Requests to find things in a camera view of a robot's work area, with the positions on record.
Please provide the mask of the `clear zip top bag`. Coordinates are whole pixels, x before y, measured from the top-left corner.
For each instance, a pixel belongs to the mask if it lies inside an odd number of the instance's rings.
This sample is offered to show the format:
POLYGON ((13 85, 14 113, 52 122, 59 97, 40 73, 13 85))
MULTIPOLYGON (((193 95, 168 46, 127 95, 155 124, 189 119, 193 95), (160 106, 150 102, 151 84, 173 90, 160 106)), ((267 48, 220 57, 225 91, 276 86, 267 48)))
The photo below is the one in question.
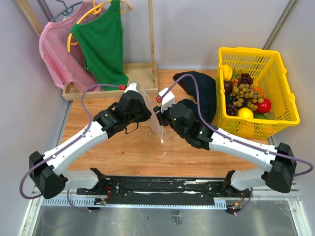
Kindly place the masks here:
POLYGON ((143 88, 141 89, 141 94, 144 98, 144 102, 148 110, 152 113, 151 118, 148 120, 149 125, 151 129, 159 136, 160 141, 163 144, 164 143, 164 128, 163 126, 160 126, 158 118, 154 112, 155 105, 143 88))

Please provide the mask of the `brown longan fruit bunch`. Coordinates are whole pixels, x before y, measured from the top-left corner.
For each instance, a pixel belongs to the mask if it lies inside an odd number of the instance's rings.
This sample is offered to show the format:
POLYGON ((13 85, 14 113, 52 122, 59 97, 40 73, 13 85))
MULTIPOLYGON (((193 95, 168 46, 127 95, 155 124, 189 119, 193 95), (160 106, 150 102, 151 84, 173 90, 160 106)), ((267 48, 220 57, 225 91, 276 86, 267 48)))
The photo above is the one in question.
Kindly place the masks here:
POLYGON ((249 84, 240 84, 238 87, 234 87, 231 95, 236 99, 232 102, 232 105, 236 108, 247 107, 252 111, 256 111, 258 105, 264 102, 262 93, 249 84))

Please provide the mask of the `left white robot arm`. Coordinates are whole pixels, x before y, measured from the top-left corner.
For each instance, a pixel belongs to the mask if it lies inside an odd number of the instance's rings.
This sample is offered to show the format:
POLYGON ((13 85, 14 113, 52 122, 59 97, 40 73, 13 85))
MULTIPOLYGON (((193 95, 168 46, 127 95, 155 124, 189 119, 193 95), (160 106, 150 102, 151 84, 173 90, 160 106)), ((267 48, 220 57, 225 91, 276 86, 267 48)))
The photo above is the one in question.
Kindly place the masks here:
POLYGON ((129 90, 119 102, 99 112, 76 135, 43 154, 35 151, 29 156, 29 176, 45 199, 51 199, 64 190, 85 189, 101 194, 105 190, 105 175, 97 168, 87 171, 68 171, 68 166, 92 147, 113 135, 126 131, 128 125, 150 119, 143 96, 129 90))

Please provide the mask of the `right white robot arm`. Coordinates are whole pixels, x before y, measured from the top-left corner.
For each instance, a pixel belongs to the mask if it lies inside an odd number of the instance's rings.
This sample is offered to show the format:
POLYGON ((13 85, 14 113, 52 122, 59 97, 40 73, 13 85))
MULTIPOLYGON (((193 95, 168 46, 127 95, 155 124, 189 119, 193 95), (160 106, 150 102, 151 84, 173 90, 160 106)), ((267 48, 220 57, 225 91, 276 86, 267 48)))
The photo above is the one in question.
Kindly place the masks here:
POLYGON ((291 191, 296 161, 288 159, 293 152, 288 144, 264 145, 236 137, 211 124, 196 119, 193 111, 178 103, 163 110, 154 107, 161 126, 171 127, 194 148, 224 152, 256 165, 246 171, 229 171, 225 177, 223 191, 233 197, 251 187, 268 186, 280 193, 291 191))

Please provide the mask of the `green tank top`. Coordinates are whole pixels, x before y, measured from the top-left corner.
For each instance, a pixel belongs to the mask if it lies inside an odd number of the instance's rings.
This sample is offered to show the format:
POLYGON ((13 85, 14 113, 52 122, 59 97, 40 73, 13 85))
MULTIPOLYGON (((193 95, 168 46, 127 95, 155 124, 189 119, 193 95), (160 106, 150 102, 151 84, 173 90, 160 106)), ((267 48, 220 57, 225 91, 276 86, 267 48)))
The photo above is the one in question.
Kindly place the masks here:
POLYGON ((85 19, 87 11, 71 28, 82 49, 85 69, 90 71, 103 90, 119 90, 128 84, 124 73, 121 2, 113 0, 108 9, 95 19, 85 19))

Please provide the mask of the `wooden clothes rack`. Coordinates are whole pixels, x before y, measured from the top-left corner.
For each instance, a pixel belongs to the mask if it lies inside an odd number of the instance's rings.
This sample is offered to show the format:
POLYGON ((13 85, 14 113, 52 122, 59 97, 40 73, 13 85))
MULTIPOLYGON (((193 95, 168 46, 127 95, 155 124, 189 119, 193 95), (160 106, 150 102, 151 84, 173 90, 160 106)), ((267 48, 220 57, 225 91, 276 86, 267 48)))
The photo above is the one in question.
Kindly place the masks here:
MULTIPOLYGON (((35 30, 38 36, 41 35, 44 27, 38 19, 36 13, 32 9, 28 0, 17 0, 19 7, 35 30)), ((151 47, 151 62, 131 62, 124 64, 124 70, 130 82, 138 82, 148 94, 153 94, 158 91, 158 67, 155 61, 154 53, 154 26, 153 26, 153 2, 148 0, 149 12, 149 29, 150 29, 150 47, 151 47)), ((87 99, 110 98, 118 97, 122 91, 93 91, 85 95, 87 99)), ((62 96, 66 101, 79 100, 82 93, 78 91, 73 83, 65 86, 62 96)))

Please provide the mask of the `dark navy cloth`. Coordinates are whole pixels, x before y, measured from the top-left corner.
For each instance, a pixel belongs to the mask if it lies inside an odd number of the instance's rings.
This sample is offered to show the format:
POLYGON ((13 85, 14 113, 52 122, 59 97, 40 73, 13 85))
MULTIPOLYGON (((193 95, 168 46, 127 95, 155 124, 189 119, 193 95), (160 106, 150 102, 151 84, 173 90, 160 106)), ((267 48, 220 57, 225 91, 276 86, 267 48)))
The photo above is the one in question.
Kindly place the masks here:
MULTIPOLYGON (((191 74, 195 77, 199 91, 200 111, 202 117, 207 123, 211 123, 215 117, 217 108, 215 80, 204 73, 196 71, 177 73, 173 76, 173 80, 176 81, 185 74, 191 74)), ((191 77, 184 77, 178 84, 188 95, 192 96, 194 100, 197 101, 196 89, 191 77)))

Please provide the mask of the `black grape bunch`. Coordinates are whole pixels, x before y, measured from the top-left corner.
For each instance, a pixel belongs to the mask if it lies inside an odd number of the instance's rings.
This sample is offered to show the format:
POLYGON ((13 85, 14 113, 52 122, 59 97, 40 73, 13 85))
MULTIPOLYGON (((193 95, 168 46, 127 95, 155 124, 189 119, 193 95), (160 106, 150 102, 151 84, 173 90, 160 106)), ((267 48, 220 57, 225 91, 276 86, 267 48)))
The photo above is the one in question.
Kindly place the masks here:
POLYGON ((233 104, 234 102, 237 102, 238 98, 236 98, 235 96, 227 96, 226 97, 226 103, 227 104, 233 104))

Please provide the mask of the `yellow lemon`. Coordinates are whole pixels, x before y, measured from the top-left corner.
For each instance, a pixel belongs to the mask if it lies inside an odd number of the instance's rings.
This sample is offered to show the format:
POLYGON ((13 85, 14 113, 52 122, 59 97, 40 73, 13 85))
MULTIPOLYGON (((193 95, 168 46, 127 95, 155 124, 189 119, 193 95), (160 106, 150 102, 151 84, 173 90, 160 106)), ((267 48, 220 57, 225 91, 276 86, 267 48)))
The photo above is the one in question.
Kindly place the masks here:
POLYGON ((253 118, 253 111, 247 107, 238 110, 238 117, 240 118, 253 118))

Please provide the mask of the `pink shirt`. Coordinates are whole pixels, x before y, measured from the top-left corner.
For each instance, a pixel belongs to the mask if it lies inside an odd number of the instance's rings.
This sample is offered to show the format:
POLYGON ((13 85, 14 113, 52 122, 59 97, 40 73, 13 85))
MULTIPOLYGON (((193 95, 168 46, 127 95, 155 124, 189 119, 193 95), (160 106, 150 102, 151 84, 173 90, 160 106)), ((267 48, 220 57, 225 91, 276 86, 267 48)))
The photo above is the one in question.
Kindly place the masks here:
POLYGON ((77 11, 68 19, 60 22, 48 22, 40 36, 40 55, 54 84, 61 89, 74 83, 77 89, 83 92, 87 87, 97 84, 94 75, 85 69, 84 56, 80 46, 72 45, 71 52, 67 51, 70 30, 93 7, 92 1, 83 1, 77 11))

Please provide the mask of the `dark purple grape bunch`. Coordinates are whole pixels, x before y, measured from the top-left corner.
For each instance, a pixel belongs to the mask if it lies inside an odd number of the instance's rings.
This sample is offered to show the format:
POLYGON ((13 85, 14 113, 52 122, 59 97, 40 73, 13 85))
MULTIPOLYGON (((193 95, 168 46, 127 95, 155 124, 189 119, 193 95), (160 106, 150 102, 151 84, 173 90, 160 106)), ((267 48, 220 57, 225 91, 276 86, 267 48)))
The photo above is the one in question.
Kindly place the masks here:
POLYGON ((239 85, 240 84, 252 85, 253 84, 253 78, 250 76, 249 73, 242 73, 241 77, 239 78, 239 85))

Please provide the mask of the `green lime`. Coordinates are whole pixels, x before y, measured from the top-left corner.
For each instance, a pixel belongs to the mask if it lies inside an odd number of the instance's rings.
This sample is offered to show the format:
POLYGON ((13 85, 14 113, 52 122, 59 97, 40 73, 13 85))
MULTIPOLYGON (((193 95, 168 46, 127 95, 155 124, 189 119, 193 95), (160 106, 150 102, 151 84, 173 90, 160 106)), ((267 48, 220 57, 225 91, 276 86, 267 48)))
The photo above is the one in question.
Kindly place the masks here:
POLYGON ((253 118, 255 118, 255 119, 266 119, 266 120, 269 119, 266 115, 261 114, 261 113, 254 114, 253 118))

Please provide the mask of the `orange fruit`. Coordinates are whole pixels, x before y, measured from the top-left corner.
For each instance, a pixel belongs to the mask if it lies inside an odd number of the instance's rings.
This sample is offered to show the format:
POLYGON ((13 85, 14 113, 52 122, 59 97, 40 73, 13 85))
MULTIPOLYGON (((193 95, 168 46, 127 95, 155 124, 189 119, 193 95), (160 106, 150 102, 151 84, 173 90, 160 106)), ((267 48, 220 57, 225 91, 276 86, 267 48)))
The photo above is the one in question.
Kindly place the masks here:
POLYGON ((259 87, 255 87, 253 90, 260 92, 260 94, 262 95, 262 97, 264 97, 264 91, 263 89, 259 88, 259 87))

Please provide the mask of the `red apple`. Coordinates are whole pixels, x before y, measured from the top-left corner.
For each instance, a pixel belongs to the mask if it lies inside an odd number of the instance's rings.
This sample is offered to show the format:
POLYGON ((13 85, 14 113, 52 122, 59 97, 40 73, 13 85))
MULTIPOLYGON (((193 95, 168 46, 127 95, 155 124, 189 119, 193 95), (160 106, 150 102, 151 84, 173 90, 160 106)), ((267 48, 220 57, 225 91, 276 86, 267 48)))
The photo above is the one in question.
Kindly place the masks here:
POLYGON ((256 106, 256 112, 260 114, 267 114, 271 111, 272 108, 271 101, 267 98, 264 98, 264 101, 262 103, 256 103, 256 106))

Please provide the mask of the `yellow plastic basket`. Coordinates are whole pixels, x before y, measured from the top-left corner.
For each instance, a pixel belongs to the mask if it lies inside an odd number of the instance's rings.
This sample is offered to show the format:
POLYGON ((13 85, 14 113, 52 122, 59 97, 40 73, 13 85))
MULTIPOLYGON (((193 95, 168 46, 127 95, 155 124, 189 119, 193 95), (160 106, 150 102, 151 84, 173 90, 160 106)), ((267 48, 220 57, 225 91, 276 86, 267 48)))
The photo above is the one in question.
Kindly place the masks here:
POLYGON ((277 51, 256 48, 221 47, 217 68, 217 126, 245 138, 266 139, 279 131, 296 126, 300 117, 295 95, 290 91, 281 55, 277 51), (223 66, 229 65, 236 73, 249 75, 271 101, 267 119, 241 118, 226 113, 223 66))

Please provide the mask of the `grey clothes hanger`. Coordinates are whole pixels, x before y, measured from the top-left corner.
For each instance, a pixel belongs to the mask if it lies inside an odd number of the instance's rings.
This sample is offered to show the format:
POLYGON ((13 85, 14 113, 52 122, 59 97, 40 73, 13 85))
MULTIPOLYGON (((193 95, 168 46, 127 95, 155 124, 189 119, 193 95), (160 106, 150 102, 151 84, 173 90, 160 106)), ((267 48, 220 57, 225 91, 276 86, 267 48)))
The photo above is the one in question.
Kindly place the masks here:
POLYGON ((62 11, 60 11, 57 15, 55 15, 52 18, 51 22, 55 22, 55 20, 57 18, 59 18, 60 16, 69 16, 69 15, 71 15, 73 13, 73 11, 74 11, 74 8, 77 5, 80 5, 80 4, 83 3, 83 1, 79 1, 79 2, 76 2, 76 3, 72 4, 72 5, 70 5, 70 6, 67 6, 66 3, 64 2, 64 0, 57 0, 57 2, 62 3, 63 6, 64 6, 64 9, 62 11))

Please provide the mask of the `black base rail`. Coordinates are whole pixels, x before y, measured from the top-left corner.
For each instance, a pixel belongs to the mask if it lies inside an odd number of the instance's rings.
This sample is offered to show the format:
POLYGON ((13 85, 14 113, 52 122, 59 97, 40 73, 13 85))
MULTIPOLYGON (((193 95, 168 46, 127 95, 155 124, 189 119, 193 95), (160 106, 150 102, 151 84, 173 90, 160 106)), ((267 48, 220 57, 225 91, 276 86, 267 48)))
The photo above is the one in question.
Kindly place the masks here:
POLYGON ((210 206, 215 198, 248 197, 249 190, 233 190, 223 178, 107 176, 98 190, 79 188, 78 195, 110 194, 109 203, 132 206, 210 206))

